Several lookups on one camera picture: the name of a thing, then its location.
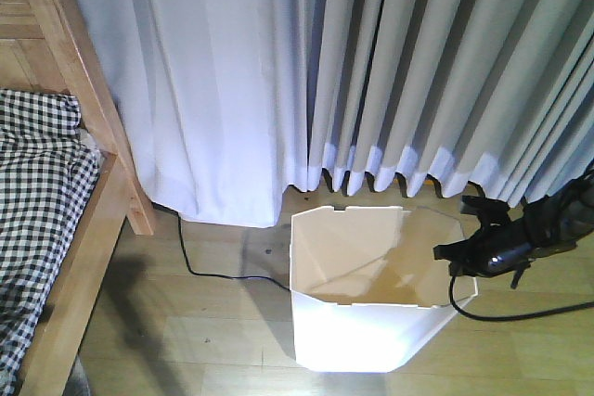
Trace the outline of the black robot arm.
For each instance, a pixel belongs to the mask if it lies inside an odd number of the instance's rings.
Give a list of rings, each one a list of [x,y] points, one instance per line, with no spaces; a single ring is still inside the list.
[[[480,228],[466,240],[434,247],[434,258],[449,261],[453,277],[513,273],[510,287],[516,288],[534,260],[572,250],[593,232],[593,174],[527,204],[519,219],[512,220],[509,210],[501,200],[464,196],[461,212],[475,215]]]

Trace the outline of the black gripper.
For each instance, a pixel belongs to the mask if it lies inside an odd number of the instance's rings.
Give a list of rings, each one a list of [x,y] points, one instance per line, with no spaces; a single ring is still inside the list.
[[[468,239],[435,246],[433,256],[450,262],[452,276],[492,278],[524,268],[533,249],[521,224],[492,225]]]

